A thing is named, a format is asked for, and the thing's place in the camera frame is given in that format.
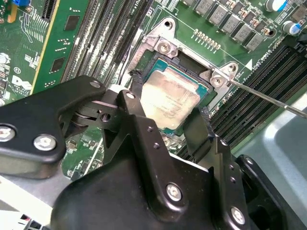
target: screw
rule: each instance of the screw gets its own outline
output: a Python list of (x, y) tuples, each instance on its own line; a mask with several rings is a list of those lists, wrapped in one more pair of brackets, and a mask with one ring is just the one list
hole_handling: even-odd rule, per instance
[(12, 140), (16, 135), (15, 130), (8, 126), (0, 126), (0, 142)]
[(231, 214), (238, 224), (241, 224), (241, 225), (245, 224), (245, 218), (242, 212), (238, 208), (232, 207)]
[(50, 151), (56, 147), (56, 140), (49, 135), (40, 135), (34, 139), (35, 148), (42, 151)]
[(160, 46), (160, 49), (161, 49), (162, 52), (167, 52), (167, 46), (166, 45)]
[(158, 46), (158, 50), (161, 54), (167, 54), (170, 51), (170, 45), (165, 42), (161, 42)]
[(32, 7), (31, 6), (27, 6), (26, 8), (25, 8), (25, 10), (26, 11), (28, 11), (29, 13), (32, 11)]
[(100, 83), (99, 82), (97, 82), (97, 81), (92, 81), (92, 82), (90, 82), (90, 84), (91, 84), (91, 86), (93, 86), (93, 87), (95, 87), (95, 88), (100, 88)]
[(180, 189), (174, 184), (168, 184), (166, 187), (167, 194), (169, 198), (173, 201), (179, 201), (182, 198)]
[(251, 158), (249, 158), (249, 157), (246, 157), (246, 161), (247, 161), (249, 164), (253, 164), (252, 159), (251, 159)]
[(127, 92), (126, 95), (127, 95), (127, 97), (129, 97), (129, 98), (131, 98), (131, 99), (134, 99), (134, 98), (135, 98), (134, 94), (131, 93), (131, 92)]
[(228, 72), (230, 72), (230, 73), (235, 72), (235, 70), (236, 70), (236, 66), (235, 66), (235, 65), (230, 65), (230, 66), (228, 67)]

